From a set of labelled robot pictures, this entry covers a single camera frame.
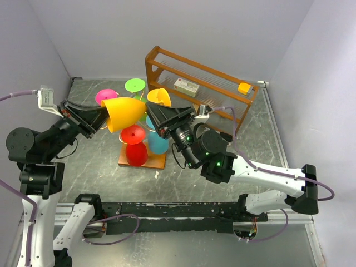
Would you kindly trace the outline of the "red plastic wine glass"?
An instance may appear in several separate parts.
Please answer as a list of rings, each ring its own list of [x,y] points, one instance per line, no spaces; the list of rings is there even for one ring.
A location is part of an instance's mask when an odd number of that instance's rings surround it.
[[[132,166],[141,166],[148,159],[148,152],[143,140],[145,130],[139,125],[132,125],[121,132],[121,137],[126,143],[125,155],[127,162]]]

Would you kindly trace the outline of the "green plastic wine glass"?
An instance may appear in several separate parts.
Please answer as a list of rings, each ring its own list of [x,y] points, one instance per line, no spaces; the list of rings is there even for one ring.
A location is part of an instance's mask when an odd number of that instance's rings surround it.
[[[143,103],[147,102],[145,88],[146,82],[140,78],[132,78],[125,83],[125,90],[131,93],[131,97]]]

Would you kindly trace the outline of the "orange plastic wine glass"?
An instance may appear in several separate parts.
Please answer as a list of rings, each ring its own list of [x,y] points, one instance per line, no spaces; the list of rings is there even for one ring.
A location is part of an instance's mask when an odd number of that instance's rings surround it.
[[[171,107],[171,98],[164,88],[151,90],[147,94],[147,103],[157,103]],[[134,125],[147,112],[146,103],[132,97],[119,97],[103,100],[101,106],[108,112],[106,125],[110,133]]]

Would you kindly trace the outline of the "pink plastic wine glass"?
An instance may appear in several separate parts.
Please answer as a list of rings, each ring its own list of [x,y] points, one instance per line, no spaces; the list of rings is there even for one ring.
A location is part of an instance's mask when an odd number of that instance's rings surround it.
[[[118,97],[120,94],[117,93],[116,91],[114,91],[113,89],[107,88],[107,89],[103,89],[100,90],[96,96],[95,96],[95,101],[98,105],[101,105],[101,102],[103,100],[108,100],[108,99],[112,99],[112,98],[116,98]]]

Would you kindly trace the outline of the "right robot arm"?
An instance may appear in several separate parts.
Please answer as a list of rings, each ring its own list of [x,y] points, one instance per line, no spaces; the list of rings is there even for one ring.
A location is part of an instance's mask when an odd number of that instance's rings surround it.
[[[200,169],[200,175],[215,184],[247,182],[270,188],[239,196],[236,214],[240,220],[284,208],[304,215],[319,212],[314,166],[282,168],[250,161],[241,152],[228,152],[226,137],[206,124],[215,111],[208,105],[195,111],[190,106],[176,108],[147,102],[146,109],[156,133],[163,139],[173,139],[173,149],[182,154],[185,167]]]

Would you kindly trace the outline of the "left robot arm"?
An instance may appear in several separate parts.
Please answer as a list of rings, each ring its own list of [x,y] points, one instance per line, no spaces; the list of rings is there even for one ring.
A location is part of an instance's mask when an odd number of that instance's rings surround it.
[[[70,251],[81,240],[88,223],[104,217],[98,194],[80,194],[72,213],[54,237],[56,207],[62,191],[65,164],[58,154],[82,134],[91,138],[108,119],[104,107],[81,106],[64,100],[56,108],[60,119],[38,132],[19,127],[6,139],[9,160],[20,170],[20,190],[3,187],[22,198],[24,224],[18,266],[72,266]]]

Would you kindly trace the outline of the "blue plastic wine glass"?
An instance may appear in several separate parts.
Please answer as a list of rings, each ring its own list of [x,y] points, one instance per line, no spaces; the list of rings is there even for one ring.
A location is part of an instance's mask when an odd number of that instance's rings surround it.
[[[169,148],[168,139],[163,139],[158,135],[149,116],[146,117],[146,124],[149,128],[149,135],[147,139],[150,151],[158,155],[166,153]]]

